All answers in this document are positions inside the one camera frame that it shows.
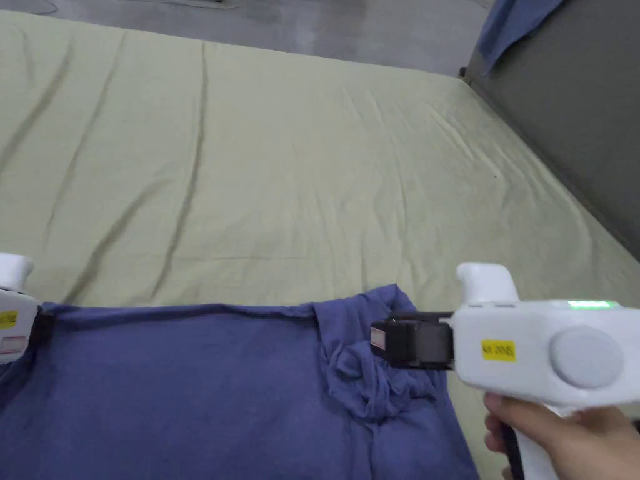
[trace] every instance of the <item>yellow sticker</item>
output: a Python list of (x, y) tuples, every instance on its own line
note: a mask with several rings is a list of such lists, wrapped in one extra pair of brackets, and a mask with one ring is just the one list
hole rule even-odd
[(482, 358), (493, 362), (516, 362), (516, 344), (510, 340), (483, 340)]
[(18, 321), (18, 311), (0, 312), (0, 328), (13, 328)]

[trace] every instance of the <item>blue t-shirt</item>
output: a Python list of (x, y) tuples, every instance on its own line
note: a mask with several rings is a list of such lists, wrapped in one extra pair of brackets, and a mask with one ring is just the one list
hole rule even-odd
[(443, 372), (391, 369), (395, 286), (298, 307), (77, 308), (0, 378), (0, 479), (477, 479)]

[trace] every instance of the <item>wrinkle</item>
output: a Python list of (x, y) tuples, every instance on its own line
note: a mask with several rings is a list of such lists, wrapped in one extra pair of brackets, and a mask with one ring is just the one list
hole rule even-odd
[(29, 88), (32, 88), (34, 85), (35, 74), (34, 74), (34, 64), (33, 57), (31, 55), (31, 44), (29, 42), (29, 36), (25, 34), (25, 32), (18, 26), (15, 26), (18, 31), (18, 35), (22, 39), (22, 55), (24, 56), (24, 61), (26, 62), (26, 74), (27, 74), (27, 83)]
[(24, 141), (29, 131), (33, 128), (42, 112), (44, 112), (51, 104), (53, 97), (56, 95), (56, 92), (59, 90), (60, 85), (62, 85), (62, 82), (69, 72), (69, 65), (71, 64), (73, 51), (73, 43), (69, 42), (69, 44), (67, 45), (67, 51), (65, 52), (60, 65), (58, 65), (53, 78), (51, 79), (51, 81), (49, 81), (49, 84), (45, 88), (40, 98), (37, 100), (35, 106), (27, 114), (22, 123), (20, 123), (13, 135), (11, 135), (5, 148), (0, 151), (0, 172), (6, 166), (11, 157), (13, 157), (13, 154), (18, 150), (20, 144)]
[(198, 171), (202, 164), (202, 146), (204, 144), (205, 136), (205, 123), (207, 120), (207, 101), (209, 96), (209, 72), (207, 70), (207, 56), (206, 56), (206, 42), (201, 42), (201, 64), (202, 64), (202, 81), (200, 85), (200, 111), (198, 115), (198, 134), (196, 137), (195, 154), (190, 164), (190, 171), (188, 172), (188, 181), (186, 186), (186, 192), (182, 200), (182, 205), (178, 211), (175, 225), (173, 226), (173, 232), (169, 240), (166, 253), (164, 255), (164, 261), (157, 280), (153, 286), (151, 298), (153, 298), (162, 285), (166, 282), (167, 276), (171, 270), (173, 263), (173, 256), (176, 248), (184, 231), (184, 225), (186, 224), (187, 215), (191, 210), (191, 204), (193, 202), (193, 195), (195, 194), (195, 184), (198, 178)]
[(98, 276), (100, 264), (105, 256), (108, 248), (119, 237), (125, 234), (127, 226), (134, 218), (136, 212), (144, 205), (156, 192), (164, 186), (164, 181), (157, 180), (153, 184), (147, 186), (143, 191), (138, 193), (134, 200), (129, 204), (125, 211), (119, 215), (118, 219), (109, 228), (93, 249), (88, 262), (84, 266), (82, 272), (74, 282), (69, 292), (65, 295), (62, 303), (77, 303), (82, 294), (89, 288), (89, 285)]
[(408, 222), (407, 222), (407, 201), (406, 201), (406, 190), (404, 188), (404, 182), (402, 180), (402, 173), (401, 173), (401, 167), (400, 167), (400, 158), (398, 158), (397, 155), (397, 142), (396, 142), (396, 138), (393, 135), (392, 130), (390, 130), (387, 127), (387, 123), (385, 122), (385, 118), (382, 114), (382, 109), (380, 108), (380, 104), (378, 103), (378, 101), (376, 100), (376, 97), (371, 93), (371, 92), (367, 92), (369, 98), (371, 99), (371, 102), (373, 103), (374, 106), (374, 110), (376, 112), (376, 118), (378, 119), (378, 122), (380, 123), (380, 126), (382, 126), (383, 132), (387, 133), (387, 138), (389, 139), (389, 143), (390, 143), (390, 149), (391, 149), (391, 154), (392, 154), (392, 159), (394, 161), (395, 164), (395, 171), (396, 171), (396, 179), (398, 182), (398, 186), (400, 188), (400, 196), (401, 196), (401, 200), (402, 200), (402, 217), (403, 217), (403, 232), (401, 234), (402, 236), (402, 243), (401, 243), (401, 247), (400, 247), (400, 256), (398, 259), (398, 270), (396, 273), (396, 281), (398, 279), (400, 279), (400, 275), (402, 273), (402, 259), (404, 258), (404, 253), (406, 251), (406, 246), (407, 246), (407, 233), (408, 233)]
[(84, 150), (84, 146), (86, 145), (86, 142), (91, 132), (93, 131), (93, 126), (95, 124), (95, 121), (98, 119), (100, 115), (100, 111), (102, 110), (102, 107), (106, 101), (109, 86), (111, 85), (113, 77), (115, 76), (115, 72), (117, 70), (119, 60), (120, 60), (120, 55), (124, 50), (126, 37), (127, 37), (127, 32), (124, 32), (120, 37), (120, 41), (118, 43), (116, 53), (114, 55), (111, 66), (109, 68), (109, 72), (107, 73), (107, 78), (105, 79), (104, 84), (102, 85), (102, 89), (100, 90), (98, 101), (95, 107), (93, 108), (91, 117), (89, 118), (89, 121), (87, 122), (86, 127), (82, 132), (82, 135), (80, 136), (80, 141), (78, 142), (76, 149), (74, 150), (74, 154), (71, 157), (71, 162), (69, 162), (69, 165), (65, 170), (65, 176), (62, 179), (62, 182), (60, 183), (60, 187), (58, 188), (58, 191), (56, 192), (56, 198), (54, 199), (53, 206), (51, 207), (51, 214), (49, 215), (49, 219), (47, 220), (47, 224), (45, 225), (45, 228), (44, 228), (43, 251), (46, 251), (49, 245), (49, 239), (51, 238), (51, 229), (53, 226), (53, 221), (55, 220), (56, 213), (59, 211), (61, 207), (62, 199), (64, 198), (65, 193), (69, 191), (69, 187), (76, 176), (76, 166), (77, 166), (80, 153)]

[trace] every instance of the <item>mattress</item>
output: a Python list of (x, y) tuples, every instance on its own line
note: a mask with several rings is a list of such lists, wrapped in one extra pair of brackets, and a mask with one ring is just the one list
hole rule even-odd
[[(43, 301), (286, 305), (397, 283), (638, 307), (639, 264), (462, 81), (0, 13), (0, 251)], [(481, 475), (481, 393), (452, 375)]]

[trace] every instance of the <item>hand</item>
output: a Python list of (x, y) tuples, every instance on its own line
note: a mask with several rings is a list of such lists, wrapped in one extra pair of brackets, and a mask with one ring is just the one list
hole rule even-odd
[[(560, 480), (640, 478), (640, 435), (618, 408), (594, 408), (562, 418), (542, 405), (484, 396), (487, 448), (505, 453), (500, 421), (521, 431), (551, 458)], [(512, 478), (506, 468), (502, 475)]]

